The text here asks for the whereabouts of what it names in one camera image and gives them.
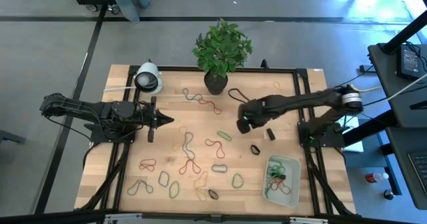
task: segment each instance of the clear plastic tray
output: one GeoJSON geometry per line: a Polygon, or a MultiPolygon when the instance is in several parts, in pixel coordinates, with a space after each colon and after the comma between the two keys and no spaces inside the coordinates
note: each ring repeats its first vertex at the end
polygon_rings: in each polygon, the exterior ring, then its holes
{"type": "Polygon", "coordinates": [[[298,205],[298,199],[300,197],[300,175],[301,175],[301,163],[298,160],[282,157],[279,155],[271,155],[267,161],[265,175],[264,175],[264,188],[262,191],[262,196],[272,203],[277,203],[280,205],[288,206],[288,207],[296,207],[298,205]],[[266,196],[266,189],[268,188],[271,181],[268,181],[268,167],[273,167],[274,165],[279,165],[280,163],[285,168],[286,178],[284,180],[284,185],[290,188],[289,194],[285,194],[288,192],[286,187],[283,188],[284,192],[277,190],[269,189],[266,196]]]}

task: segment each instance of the green leaves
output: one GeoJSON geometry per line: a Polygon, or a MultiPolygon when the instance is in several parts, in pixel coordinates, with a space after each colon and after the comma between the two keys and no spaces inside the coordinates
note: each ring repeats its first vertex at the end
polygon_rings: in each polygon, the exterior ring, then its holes
{"type": "Polygon", "coordinates": [[[220,19],[216,26],[209,26],[204,38],[202,34],[197,37],[197,48],[193,49],[193,54],[200,69],[211,72],[215,77],[225,77],[227,72],[234,72],[236,67],[243,66],[248,54],[252,53],[252,42],[236,30],[237,27],[237,24],[228,24],[220,19]]]}

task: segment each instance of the black plant pot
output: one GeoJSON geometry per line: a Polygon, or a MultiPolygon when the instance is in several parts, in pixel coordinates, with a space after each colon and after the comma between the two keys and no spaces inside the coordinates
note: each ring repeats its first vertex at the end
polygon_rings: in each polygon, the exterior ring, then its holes
{"type": "Polygon", "coordinates": [[[205,85],[207,87],[207,90],[212,95],[219,95],[221,92],[226,88],[228,77],[223,78],[221,76],[214,77],[210,72],[206,73],[205,75],[205,85]]]}

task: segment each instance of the gray floor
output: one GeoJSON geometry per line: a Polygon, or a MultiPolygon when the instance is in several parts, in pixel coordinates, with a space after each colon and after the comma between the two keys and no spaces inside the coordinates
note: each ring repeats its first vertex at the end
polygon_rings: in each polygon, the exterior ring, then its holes
{"type": "MultiPolygon", "coordinates": [[[[153,17],[381,17],[408,18],[401,0],[152,0],[142,10],[153,17]]],[[[0,16],[94,16],[74,0],[0,0],[0,16]]],[[[402,25],[332,23],[239,22],[251,39],[254,53],[248,67],[267,59],[270,67],[321,68],[329,86],[347,81],[369,64],[367,46],[387,42],[402,25]]],[[[0,145],[0,216],[32,212],[34,200],[51,158],[58,126],[38,111],[42,97],[52,92],[71,95],[95,23],[0,22],[0,129],[26,136],[23,145],[0,145]]],[[[158,65],[195,65],[194,39],[205,33],[206,22],[104,23],[93,54],[81,99],[99,101],[111,64],[138,65],[148,58],[158,65]]],[[[379,85],[375,75],[353,82],[363,89],[379,85]]],[[[384,97],[381,89],[363,94],[364,102],[384,97]]],[[[387,104],[366,110],[375,116],[387,104]]],[[[73,127],[86,132],[82,121],[73,127]]],[[[70,133],[47,212],[72,210],[81,177],[81,160],[87,140],[70,133]]],[[[356,210],[364,217],[422,222],[427,211],[417,210],[408,194],[397,163],[393,162],[404,196],[381,198],[387,183],[367,185],[363,174],[371,169],[349,169],[356,210]]]]}

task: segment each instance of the wooden table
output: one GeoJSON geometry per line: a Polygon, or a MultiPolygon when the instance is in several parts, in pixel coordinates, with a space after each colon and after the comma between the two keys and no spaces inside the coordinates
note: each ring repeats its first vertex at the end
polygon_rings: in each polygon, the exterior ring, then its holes
{"type": "MultiPolygon", "coordinates": [[[[125,86],[129,65],[112,65],[107,79],[106,88],[125,86]]],[[[135,142],[131,145],[127,162],[123,190],[119,209],[121,211],[158,212],[158,213],[221,213],[242,215],[313,215],[312,198],[308,182],[308,172],[304,150],[298,141],[296,123],[299,121],[297,111],[290,111],[276,120],[269,121],[265,127],[251,130],[242,135],[236,127],[239,102],[228,97],[227,90],[239,88],[248,98],[260,98],[270,94],[285,96],[295,95],[292,75],[283,73],[229,73],[226,90],[221,95],[210,95],[203,82],[203,72],[196,71],[163,71],[163,90],[157,94],[157,108],[175,121],[155,131],[154,142],[147,142],[147,130],[138,131],[135,142]],[[274,87],[277,81],[279,89],[274,87]],[[203,98],[214,101],[222,110],[221,115],[213,112],[212,106],[200,105],[197,101],[187,101],[182,93],[183,88],[189,89],[190,95],[201,93],[203,98]],[[195,155],[195,162],[202,172],[208,172],[207,185],[204,190],[214,189],[220,196],[219,200],[200,201],[194,191],[193,182],[201,175],[195,174],[191,167],[184,175],[178,173],[187,157],[182,149],[173,150],[174,145],[183,143],[183,134],[179,127],[186,126],[187,131],[194,135],[188,145],[195,155]],[[276,136],[270,141],[266,129],[271,128],[276,136]],[[217,136],[222,130],[232,136],[232,141],[225,141],[217,136]],[[224,144],[226,157],[218,159],[215,147],[205,145],[205,139],[219,140],[224,144]],[[261,149],[260,155],[253,155],[250,145],[261,149]],[[284,207],[266,201],[262,197],[263,173],[266,161],[271,154],[283,155],[297,159],[301,163],[300,196],[297,207],[284,207]],[[140,170],[142,159],[156,159],[153,172],[140,170]],[[214,173],[213,164],[226,164],[227,173],[214,173]],[[161,171],[170,174],[169,185],[179,182],[179,195],[169,198],[169,186],[162,187],[157,183],[161,171]],[[244,185],[240,189],[232,187],[235,173],[242,175],[244,185]],[[149,194],[143,185],[134,196],[127,194],[138,179],[147,181],[153,186],[154,192],[149,194]]],[[[326,88],[324,73],[321,69],[308,69],[310,88],[312,91],[326,88]]],[[[302,80],[301,92],[304,93],[302,80]]],[[[150,96],[141,93],[140,100],[149,101],[150,96]]],[[[123,91],[105,92],[102,101],[121,101],[123,91]]],[[[315,108],[316,115],[321,115],[327,107],[315,108]]],[[[107,173],[111,155],[111,143],[101,144],[94,148],[87,157],[86,166],[81,178],[75,207],[86,204],[90,197],[102,184],[107,173]]],[[[346,207],[355,211],[346,167],[342,156],[334,149],[323,148],[324,163],[328,183],[346,207]]],[[[318,185],[321,211],[325,211],[322,189],[318,185]]],[[[108,207],[112,205],[115,183],[111,186],[108,207]]]]}

